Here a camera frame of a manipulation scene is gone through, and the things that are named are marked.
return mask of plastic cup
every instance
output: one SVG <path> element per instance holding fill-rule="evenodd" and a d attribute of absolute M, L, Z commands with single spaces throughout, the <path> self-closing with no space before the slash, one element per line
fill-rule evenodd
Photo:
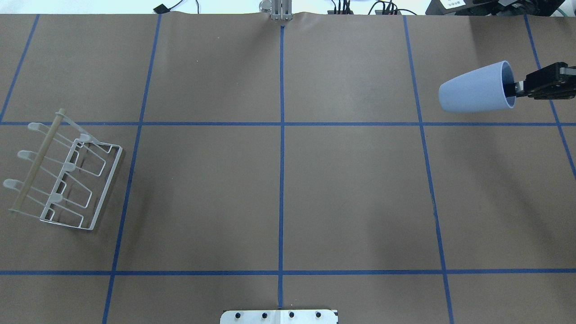
<path fill-rule="evenodd" d="M 438 90 L 438 99 L 442 109 L 449 112 L 511 109 L 516 97 L 506 97 L 504 85 L 513 83 L 512 68 L 502 61 L 445 82 Z"/>

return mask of blue tape line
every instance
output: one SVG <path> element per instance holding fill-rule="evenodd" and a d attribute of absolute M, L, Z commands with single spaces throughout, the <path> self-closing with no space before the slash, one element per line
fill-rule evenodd
<path fill-rule="evenodd" d="M 114 260 L 112 261 L 112 274 L 110 275 L 110 282 L 108 283 L 108 294 L 106 303 L 104 305 L 104 314 L 102 316 L 102 323 L 106 324 L 108 320 L 108 311 L 110 309 L 110 301 L 112 300 L 112 290 L 114 287 L 114 278 L 116 267 L 118 265 L 118 256 L 120 254 L 120 244 L 122 243 L 122 233 L 124 231 L 124 221 L 126 219 L 126 211 L 128 209 L 128 200 L 130 198 L 130 191 L 132 188 L 132 179 L 134 177 L 134 167 L 136 165 L 136 157 L 138 155 L 138 145 L 140 143 L 140 134 L 142 132 L 142 122 L 144 121 L 144 113 L 146 111 L 146 100 L 148 97 L 148 89 L 150 87 L 150 79 L 152 77 L 152 68 L 154 66 L 154 56 L 156 55 L 156 45 L 158 43 L 158 34 L 160 32 L 160 22 L 162 15 L 158 15 L 156 21 L 156 32 L 154 34 L 154 43 L 152 44 L 152 54 L 150 56 L 150 64 L 148 65 L 148 75 L 146 77 L 146 85 L 144 87 L 144 95 L 142 98 L 142 108 L 140 110 L 140 120 L 138 123 L 138 130 L 136 132 L 136 140 L 134 142 L 134 152 L 132 153 L 132 161 L 130 163 L 130 172 L 128 174 L 128 182 L 126 184 L 126 194 L 124 196 L 124 205 L 122 207 L 122 216 L 120 217 L 120 226 L 118 228 L 118 236 L 116 238 L 116 248 L 114 250 Z"/>
<path fill-rule="evenodd" d="M 536 46 L 534 45 L 534 38 L 532 37 L 532 30 L 530 29 L 530 23 L 528 22 L 528 15 L 524 14 L 524 24 L 526 25 L 526 30 L 528 31 L 528 38 L 530 39 L 530 45 L 532 46 L 532 53 L 536 60 L 536 66 L 540 70 L 540 60 L 538 59 L 538 53 L 536 52 Z"/>
<path fill-rule="evenodd" d="M 280 126 L 278 122 L 143 122 L 144 126 Z"/>
<path fill-rule="evenodd" d="M 532 37 L 532 30 L 530 29 L 530 22 L 528 21 L 528 16 L 524 15 L 524 23 L 526 25 L 526 31 L 528 32 L 528 38 L 530 38 L 530 45 L 532 46 L 532 52 L 534 54 L 534 59 L 536 60 L 536 66 L 538 69 L 540 67 L 540 60 L 538 58 L 538 52 L 536 51 L 536 45 L 534 44 L 534 38 Z M 572 154 L 570 153 L 570 148 L 568 147 L 568 143 L 566 142 L 566 136 L 564 135 L 564 131 L 562 130 L 562 124 L 560 123 L 560 118 L 558 118 L 558 113 L 556 112 L 556 107 L 552 100 L 550 102 L 550 109 L 552 110 L 552 114 L 554 115 L 554 120 L 556 120 L 556 126 L 558 127 L 558 133 L 560 133 L 560 138 L 562 139 L 562 145 L 564 146 L 564 151 L 566 151 L 566 156 L 568 158 L 568 162 L 570 163 L 570 168 L 572 169 L 572 175 L 574 179 L 576 179 L 576 167 L 574 167 L 574 160 L 572 159 Z"/>
<path fill-rule="evenodd" d="M 280 121 L 284 122 L 284 28 L 280 26 Z"/>
<path fill-rule="evenodd" d="M 380 276 L 443 274 L 442 270 L 285 270 L 285 276 Z"/>
<path fill-rule="evenodd" d="M 423 122 L 423 126 L 556 126 L 556 123 Z"/>
<path fill-rule="evenodd" d="M 110 276 L 110 273 L 90 270 L 3 270 L 0 276 Z"/>
<path fill-rule="evenodd" d="M 576 269 L 455 269 L 448 274 L 576 273 Z"/>
<path fill-rule="evenodd" d="M 21 126 L 31 122 L 0 122 L 0 125 Z M 52 122 L 40 122 L 51 125 Z M 533 122 L 77 122 L 89 126 L 556 126 L 557 123 Z M 576 123 L 560 123 L 576 126 Z"/>
<path fill-rule="evenodd" d="M 564 145 L 564 151 L 566 151 L 566 156 L 568 157 L 568 163 L 570 163 L 570 168 L 572 169 L 572 175 L 576 179 L 576 167 L 574 167 L 574 160 L 572 159 L 572 154 L 570 153 L 570 148 L 566 142 L 566 136 L 564 135 L 564 130 L 562 130 L 562 125 L 560 119 L 558 118 L 558 113 L 556 112 L 556 107 L 552 100 L 550 101 L 550 107 L 552 108 L 552 113 L 554 114 L 554 119 L 556 119 L 556 125 L 558 127 L 558 133 L 560 133 L 560 138 L 562 139 L 562 145 Z"/>
<path fill-rule="evenodd" d="M 276 270 L 116 271 L 117 276 L 277 276 Z"/>
<path fill-rule="evenodd" d="M 422 274 L 514 274 L 514 273 L 576 273 L 576 268 L 526 269 L 447 269 L 434 270 L 284 270 L 283 276 L 393 276 Z M 0 270 L 0 276 L 110 276 L 112 271 L 91 270 Z M 128 270 L 115 271 L 114 276 L 277 276 L 277 270 Z"/>
<path fill-rule="evenodd" d="M 20 56 L 20 61 L 18 62 L 18 66 L 16 67 L 16 72 L 14 72 L 14 77 L 12 78 L 12 83 L 10 84 L 10 89 L 8 89 L 8 94 L 6 95 L 6 100 L 4 100 L 4 106 L 2 106 L 2 112 L 0 112 L 0 122 L 4 118 L 4 114 L 6 113 L 6 109 L 8 108 L 8 102 L 10 102 L 10 97 L 12 96 L 12 91 L 14 90 L 14 86 L 16 85 L 16 80 L 18 79 L 18 75 L 20 74 L 20 69 L 22 68 L 22 64 L 24 63 L 24 58 L 26 57 L 26 53 L 28 52 L 28 47 L 30 47 L 30 43 L 32 42 L 32 36 L 34 35 L 34 31 L 36 30 L 36 26 L 38 26 L 38 20 L 40 19 L 40 15 L 37 14 L 36 18 L 34 18 L 34 23 L 32 24 L 32 29 L 30 30 L 30 34 L 28 35 L 28 40 L 26 41 L 26 46 L 24 46 L 24 51 Z"/>
<path fill-rule="evenodd" d="M 450 297 L 450 286 L 448 284 L 448 275 L 446 274 L 446 261 L 444 258 L 444 246 L 442 244 L 442 233 L 440 232 L 440 221 L 438 219 L 438 208 L 436 206 L 436 196 L 434 194 L 434 183 L 432 182 L 432 172 L 430 171 L 430 159 L 428 157 L 428 147 L 426 145 L 426 135 L 424 125 L 422 125 L 422 109 L 420 107 L 420 98 L 418 95 L 418 84 L 416 83 L 416 72 L 414 71 L 414 60 L 412 59 L 412 48 L 410 46 L 410 33 L 408 32 L 408 21 L 404 19 L 404 33 L 406 35 L 406 46 L 408 49 L 408 60 L 410 61 L 410 72 L 412 74 L 412 87 L 414 88 L 414 99 L 416 101 L 416 110 L 418 112 L 418 122 L 420 123 L 420 137 L 422 139 L 422 148 L 424 150 L 424 160 L 426 162 L 426 173 L 428 175 L 428 187 L 432 199 L 434 210 L 434 221 L 436 223 L 436 238 L 438 240 L 438 251 L 440 253 L 440 264 L 442 266 L 442 278 L 444 279 L 444 292 L 446 294 L 446 305 L 448 307 L 448 318 L 450 324 L 454 324 L 454 313 L 452 311 L 452 298 Z"/>
<path fill-rule="evenodd" d="M 282 308 L 284 295 L 284 151 L 285 151 L 285 120 L 284 120 L 284 28 L 280 26 L 280 188 L 278 206 L 278 308 Z"/>
<path fill-rule="evenodd" d="M 418 122 L 286 122 L 286 126 L 418 126 Z"/>

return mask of label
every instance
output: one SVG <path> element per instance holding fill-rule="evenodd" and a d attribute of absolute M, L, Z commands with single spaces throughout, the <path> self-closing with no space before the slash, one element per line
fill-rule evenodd
<path fill-rule="evenodd" d="M 440 0 L 440 2 L 442 2 L 442 5 L 446 9 L 452 9 L 466 5 L 464 0 Z"/>

